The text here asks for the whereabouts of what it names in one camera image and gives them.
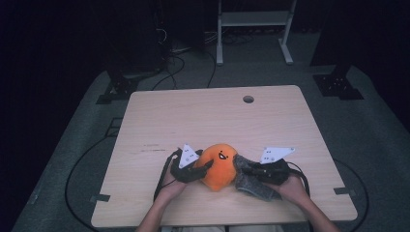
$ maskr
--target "wooden table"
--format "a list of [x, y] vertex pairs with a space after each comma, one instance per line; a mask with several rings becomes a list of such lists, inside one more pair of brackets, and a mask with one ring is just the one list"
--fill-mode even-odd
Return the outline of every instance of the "wooden table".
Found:
[[[244, 102], [251, 96], [253, 102]], [[264, 147], [294, 147], [286, 157], [309, 180], [312, 200], [331, 220], [357, 211], [297, 86], [170, 90], [133, 93], [92, 217], [96, 227], [137, 226], [149, 210], [166, 158], [185, 143], [194, 150], [217, 143], [259, 161]], [[219, 192], [190, 184], [162, 218], [162, 225], [266, 224], [305, 221], [286, 201], [265, 202], [235, 189]]]

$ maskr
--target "black cable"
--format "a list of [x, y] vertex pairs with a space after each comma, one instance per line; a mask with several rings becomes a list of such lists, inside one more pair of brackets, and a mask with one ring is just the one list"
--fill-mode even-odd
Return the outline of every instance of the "black cable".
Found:
[[211, 81], [214, 78], [215, 70], [217, 69], [217, 61], [215, 60], [215, 57], [211, 54], [211, 52], [206, 51], [206, 53], [208, 53], [208, 55], [211, 56], [212, 61], [214, 63], [214, 69], [212, 70], [211, 78], [209, 78], [208, 84], [206, 86], [206, 88], [209, 88], [209, 86], [211, 85]]
[[106, 140], [108, 137], [112, 137], [113, 134], [118, 133], [118, 131], [115, 131], [113, 133], [110, 133], [109, 135], [104, 136], [102, 139], [100, 139], [99, 141], [97, 141], [96, 143], [94, 143], [90, 148], [88, 148], [82, 155], [81, 157], [78, 158], [78, 160], [75, 162], [74, 166], [72, 167], [72, 170], [70, 171], [69, 177], [67, 178], [66, 181], [66, 187], [64, 189], [64, 199], [66, 202], [66, 206], [69, 209], [70, 213], [73, 215], [73, 217], [80, 222], [82, 225], [84, 225], [85, 227], [87, 227], [88, 229], [90, 229], [91, 231], [95, 231], [95, 232], [99, 232], [95, 227], [93, 227], [92, 225], [88, 224], [87, 222], [85, 222], [84, 220], [82, 220], [74, 211], [72, 206], [70, 205], [69, 202], [69, 195], [68, 195], [68, 189], [69, 189], [69, 183], [70, 183], [70, 179], [73, 175], [73, 172], [75, 171], [76, 167], [78, 166], [78, 164], [82, 161], [82, 159], [91, 151], [93, 150], [97, 145], [99, 145], [100, 143], [102, 143], [104, 140]]
[[184, 66], [185, 66], [185, 61], [184, 61], [182, 58], [180, 58], [180, 57], [178, 57], [178, 56], [173, 56], [173, 58], [179, 59], [179, 60], [182, 62], [182, 67], [181, 67], [177, 72], [171, 73], [170, 75], [164, 77], [164, 78], [161, 79], [159, 82], [157, 82], [157, 84], [154, 85], [154, 87], [151, 89], [151, 91], [155, 90], [155, 88], [157, 88], [157, 86], [159, 86], [163, 81], [165, 81], [165, 80], [168, 79], [169, 77], [174, 78], [173, 75], [176, 74], [176, 73], [179, 73], [179, 72], [184, 68]]
[[352, 167], [350, 167], [349, 165], [347, 165], [346, 163], [344, 163], [344, 162], [342, 162], [342, 161], [340, 161], [340, 160], [338, 160], [338, 159], [333, 158], [333, 160], [336, 161], [336, 162], [338, 162], [339, 164], [343, 165], [343, 166], [346, 167], [347, 169], [349, 169], [349, 170], [353, 173], [353, 175], [355, 175], [356, 178], [359, 180], [359, 182], [361, 183], [362, 188], [363, 188], [363, 190], [364, 190], [364, 192], [365, 192], [365, 198], [366, 198], [365, 212], [364, 212], [364, 215], [363, 215], [362, 219], [360, 219], [359, 222], [355, 225], [355, 227], [353, 227], [353, 229], [351, 230], [351, 232], [354, 232], [354, 231], [356, 231], [356, 230], [363, 224], [363, 222], [364, 222], [365, 219], [367, 218], [368, 208], [369, 208], [369, 206], [370, 206], [370, 200], [369, 200], [369, 198], [368, 198], [367, 187], [366, 187], [366, 185], [365, 185], [365, 182], [362, 180], [362, 178], [359, 176], [359, 174], [357, 174], [357, 172], [356, 172], [355, 170], [353, 170]]

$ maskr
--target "plush toy face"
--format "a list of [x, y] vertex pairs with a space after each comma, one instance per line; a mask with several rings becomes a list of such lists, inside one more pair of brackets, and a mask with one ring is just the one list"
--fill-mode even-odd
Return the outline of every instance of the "plush toy face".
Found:
[[227, 144], [216, 144], [207, 148], [195, 164], [195, 167], [200, 167], [210, 160], [214, 161], [202, 182], [214, 191], [228, 186], [236, 176], [233, 165], [233, 158], [236, 155], [236, 150]]

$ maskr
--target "floor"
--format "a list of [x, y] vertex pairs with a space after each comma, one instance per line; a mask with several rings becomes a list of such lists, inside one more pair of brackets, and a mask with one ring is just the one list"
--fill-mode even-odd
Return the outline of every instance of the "floor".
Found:
[[[168, 72], [143, 79], [136, 91], [152, 91], [153, 87], [155, 91], [299, 86], [359, 213], [356, 220], [337, 225], [342, 231], [406, 230], [410, 227], [406, 218], [410, 213], [410, 134], [377, 94], [368, 76], [355, 67], [347, 78], [363, 100], [342, 101], [321, 95], [312, 76], [329, 73], [334, 67], [309, 65], [319, 35], [289, 36], [292, 66], [286, 65], [282, 57], [280, 34], [246, 36], [240, 39], [246, 43], [225, 45], [223, 66], [215, 66], [216, 46], [210, 44], [207, 52], [191, 50], [169, 58]], [[169, 73], [174, 73], [175, 82]], [[115, 144], [115, 136], [106, 136], [106, 132], [120, 127], [127, 108], [127, 101], [96, 104], [108, 85], [106, 72], [96, 76], [14, 231], [134, 230], [90, 226], [94, 196], [100, 192]], [[283, 227], [285, 231], [308, 231], [305, 223]]]

